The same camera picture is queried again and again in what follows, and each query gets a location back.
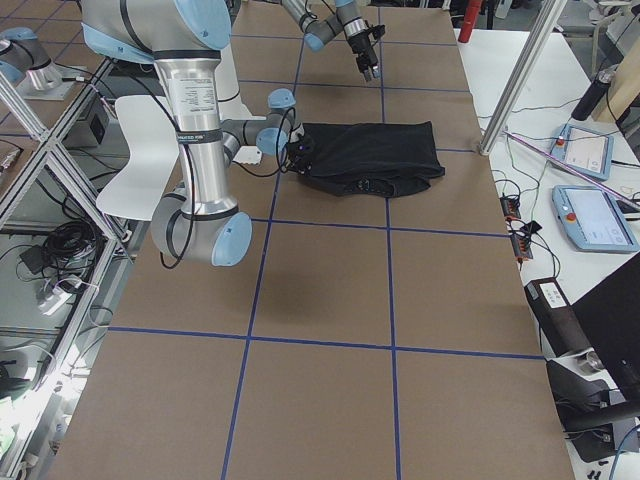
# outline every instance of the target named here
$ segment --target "table surface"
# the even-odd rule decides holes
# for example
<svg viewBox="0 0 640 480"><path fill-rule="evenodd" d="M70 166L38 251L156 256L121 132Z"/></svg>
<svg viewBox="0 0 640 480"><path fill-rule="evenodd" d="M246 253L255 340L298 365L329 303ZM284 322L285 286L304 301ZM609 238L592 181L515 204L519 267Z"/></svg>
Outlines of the table surface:
<svg viewBox="0 0 640 480"><path fill-rule="evenodd" d="M486 117L493 113L526 38L526 32L474 30L471 41L468 44L460 45L464 68L479 116ZM565 39L560 34L552 34L513 111L540 106L560 108L523 110L512 113L507 120L508 129L534 138L547 138L557 134L561 126L570 120L571 111L576 106L577 99L584 94L589 84L587 76ZM483 127L489 122L488 118L480 118L479 120ZM617 131L615 125L597 123L591 118L584 122L571 120L571 124L603 133ZM619 132L613 137L613 158L637 165L638 160L624 137ZM551 140L531 141L547 151L551 142ZM515 181L523 190L535 188L535 183L514 169L514 166L534 178L540 179L544 171L545 160L513 141L510 144L514 157L513 164L504 136L490 153L495 179L504 178L502 173L504 172L506 178ZM502 191L501 183L498 184L499 192ZM631 193L640 190L640 169L613 165L611 177L606 184L630 196ZM534 218L542 225L540 234L549 243L551 250L559 257L562 264L558 282L569 301L573 303L604 277L628 261L631 255L577 251L567 239L556 219L551 201L551 189L555 185L588 185L588 183L548 167L540 180L539 198L533 210L533 216L531 210L535 203L535 191L522 196L520 210L526 221ZM515 193L515 189L509 185L506 193ZM629 225L636 237L640 238L640 226L633 222ZM536 245L533 245L532 249L534 259L525 262L521 271L523 285L532 279L549 277L553 271L549 253ZM571 359L561 360L565 366L575 370L571 368L571 361ZM605 379L612 387L615 386L606 372L592 375L588 379L600 378ZM597 462L585 464L579 459L572 446L569 446L569 452L577 479L584 478L593 469L603 470L603 476L607 478L610 465L602 467L597 465ZM635 479L638 471L640 471L640 455L625 455L620 462L615 478L617 480Z"/></svg>
<svg viewBox="0 0 640 480"><path fill-rule="evenodd" d="M50 479L573 477L448 13L364 15L388 31L367 85L345 41L243 4L243 101L430 120L445 177L387 201L232 167L247 257L168 272L147 239Z"/></svg>

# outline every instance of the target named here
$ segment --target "black cloth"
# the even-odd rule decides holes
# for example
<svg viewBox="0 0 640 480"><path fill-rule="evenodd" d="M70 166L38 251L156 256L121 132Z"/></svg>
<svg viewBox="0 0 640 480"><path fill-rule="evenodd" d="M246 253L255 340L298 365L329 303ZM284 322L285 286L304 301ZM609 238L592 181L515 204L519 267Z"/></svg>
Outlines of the black cloth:
<svg viewBox="0 0 640 480"><path fill-rule="evenodd" d="M334 195L402 197L428 189L429 179L444 175L431 122L305 123L304 129L313 145L293 159L293 170L304 183Z"/></svg>

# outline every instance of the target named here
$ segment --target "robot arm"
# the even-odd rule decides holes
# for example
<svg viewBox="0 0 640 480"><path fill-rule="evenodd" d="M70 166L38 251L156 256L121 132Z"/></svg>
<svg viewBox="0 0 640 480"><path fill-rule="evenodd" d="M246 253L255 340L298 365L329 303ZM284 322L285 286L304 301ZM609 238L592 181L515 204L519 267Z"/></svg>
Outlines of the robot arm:
<svg viewBox="0 0 640 480"><path fill-rule="evenodd" d="M270 96L265 120L221 121L215 70L231 35L224 0L84 0L83 31L97 53L153 64L167 97L185 185L153 214L156 246L177 259L238 263L251 219L229 192L226 168L242 145L277 155L293 129L302 131L291 92Z"/></svg>
<svg viewBox="0 0 640 480"><path fill-rule="evenodd" d="M318 20L308 10L307 3L305 0L282 0L282 5L304 33L307 46L317 52L340 32L344 32L351 51L356 54L358 70L365 80L368 82L371 77L379 78L380 67L373 45L384 35L384 25L369 25L360 15L354 0L336 0L335 14L325 20Z"/></svg>
<svg viewBox="0 0 640 480"><path fill-rule="evenodd" d="M36 90L50 90L62 83L62 75L38 37L25 27L0 32L0 71L11 83L26 74Z"/></svg>

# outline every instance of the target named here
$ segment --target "brown table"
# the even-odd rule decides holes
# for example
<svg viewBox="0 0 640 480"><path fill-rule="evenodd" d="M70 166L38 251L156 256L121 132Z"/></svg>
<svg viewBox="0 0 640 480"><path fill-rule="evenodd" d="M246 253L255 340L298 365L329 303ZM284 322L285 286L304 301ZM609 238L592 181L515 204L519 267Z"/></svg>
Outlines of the brown table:
<svg viewBox="0 0 640 480"><path fill-rule="evenodd" d="M165 271L147 239L51 480L573 478L448 14L365 15L388 30L368 85L344 41L313 54L244 4L245 103L431 120L446 176L385 201L232 167L247 257Z"/></svg>

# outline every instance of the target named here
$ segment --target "red cylinder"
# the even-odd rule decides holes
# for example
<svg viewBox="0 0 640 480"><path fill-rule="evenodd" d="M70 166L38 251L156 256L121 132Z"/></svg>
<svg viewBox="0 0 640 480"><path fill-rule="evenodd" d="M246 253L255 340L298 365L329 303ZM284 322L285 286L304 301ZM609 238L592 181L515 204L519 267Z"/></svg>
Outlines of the red cylinder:
<svg viewBox="0 0 640 480"><path fill-rule="evenodd" d="M462 28L460 29L460 35L458 35L458 41L460 43L467 43L471 38L471 32L478 20L478 14L480 13L480 7L482 6L482 0L470 0L467 5L467 11L464 14L464 21L462 22Z"/></svg>

